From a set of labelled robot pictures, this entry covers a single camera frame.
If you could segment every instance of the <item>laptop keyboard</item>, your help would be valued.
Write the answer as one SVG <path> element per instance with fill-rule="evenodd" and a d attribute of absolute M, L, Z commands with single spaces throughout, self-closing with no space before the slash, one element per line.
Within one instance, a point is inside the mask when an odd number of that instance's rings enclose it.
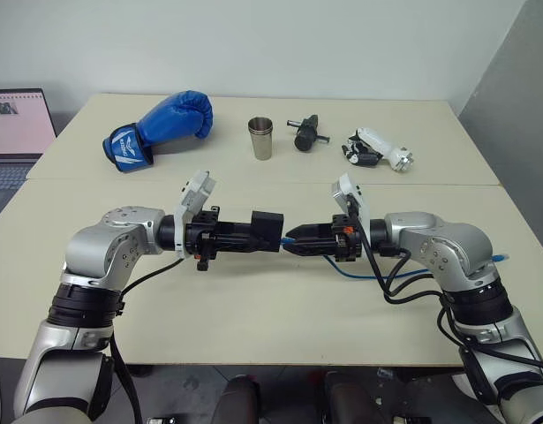
<path fill-rule="evenodd" d="M 29 166 L 0 166 L 0 190 L 18 190 L 30 171 Z"/>

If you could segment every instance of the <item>gray wall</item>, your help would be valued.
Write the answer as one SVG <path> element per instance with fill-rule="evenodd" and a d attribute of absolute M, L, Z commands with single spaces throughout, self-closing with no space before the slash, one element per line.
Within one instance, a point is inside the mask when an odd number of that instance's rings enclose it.
<path fill-rule="evenodd" d="M 57 126 L 98 92 L 445 99 L 459 112 L 524 0 L 0 1 L 0 87 Z"/>
<path fill-rule="evenodd" d="M 543 246 L 543 0 L 523 6 L 460 120 Z"/>

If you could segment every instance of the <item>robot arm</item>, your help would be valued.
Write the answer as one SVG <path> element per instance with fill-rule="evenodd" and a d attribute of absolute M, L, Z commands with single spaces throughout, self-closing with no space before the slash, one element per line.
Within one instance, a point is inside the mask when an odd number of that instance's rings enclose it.
<path fill-rule="evenodd" d="M 294 240 L 283 246 L 285 250 L 355 261 L 364 256 L 363 229 L 372 251 L 385 256 L 408 252 L 441 287 L 441 303 L 461 342 L 460 357 L 477 399 L 498 405 L 508 424 L 543 422 L 542 358 L 520 312 L 509 302 L 485 233 L 424 212 L 369 220 L 358 212 L 366 210 L 359 206 L 365 203 L 347 175 L 333 191 L 338 193 L 336 202 L 345 204 L 345 214 L 335 215 L 332 223 L 305 224 L 289 231 L 287 236 Z"/>
<path fill-rule="evenodd" d="M 278 251 L 283 215 L 256 212 L 250 223 L 218 221 L 202 207 L 215 182 L 199 171 L 183 188 L 175 215 L 160 209 L 111 210 L 67 246 L 48 317 L 40 324 L 14 396 L 16 423 L 87 423 L 106 408 L 113 360 L 102 353 L 122 313 L 123 289 L 143 254 L 194 255 L 207 269 L 217 252 Z"/>

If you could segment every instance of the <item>laptop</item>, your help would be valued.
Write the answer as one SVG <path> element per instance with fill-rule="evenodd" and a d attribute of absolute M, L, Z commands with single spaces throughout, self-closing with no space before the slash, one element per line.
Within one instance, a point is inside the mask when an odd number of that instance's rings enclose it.
<path fill-rule="evenodd" d="M 55 137 L 40 88 L 0 89 L 0 212 Z"/>

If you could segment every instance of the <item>white table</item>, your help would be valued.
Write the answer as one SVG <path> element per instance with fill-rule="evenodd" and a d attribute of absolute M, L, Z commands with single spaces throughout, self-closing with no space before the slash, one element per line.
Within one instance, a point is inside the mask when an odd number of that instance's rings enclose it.
<path fill-rule="evenodd" d="M 215 172 L 207 207 L 249 222 L 251 210 L 285 214 L 284 230 L 338 213 L 327 184 L 250 184 Z M 0 356 L 25 358 L 47 316 L 72 234 L 128 204 L 172 213 L 180 185 L 136 180 L 30 180 L 0 216 Z M 426 210 L 473 223 L 493 241 L 502 281 L 543 354 L 543 250 L 499 186 L 367 185 L 372 217 Z M 173 261 L 144 256 L 132 276 Z M 386 271 L 390 261 L 382 261 Z M 370 274 L 365 261 L 342 264 Z M 407 269 L 415 269 L 416 264 Z M 434 286 L 419 282 L 413 290 Z M 438 304 L 394 307 L 375 282 L 338 275 L 321 258 L 220 253 L 206 273 L 194 260 L 136 288 L 116 318 L 124 358 L 139 363 L 457 365 L 456 347 L 435 326 Z"/>
<path fill-rule="evenodd" d="M 496 185 L 498 180 L 445 102 L 299 100 L 211 97 L 214 127 L 205 140 L 194 137 L 158 147 L 154 166 L 120 173 L 102 151 L 102 140 L 120 125 L 135 122 L 162 95 L 95 95 L 59 135 L 29 174 L 30 178 L 79 178 L 110 181 L 182 181 L 207 168 L 222 181 L 244 185 L 331 183 L 347 170 L 368 184 Z M 294 147 L 296 128 L 287 119 L 319 115 L 319 133 L 309 153 Z M 273 156 L 253 156 L 247 131 L 251 117 L 273 120 Z M 383 161 L 376 168 L 348 163 L 341 146 L 359 126 L 375 129 L 412 151 L 406 173 Z"/>

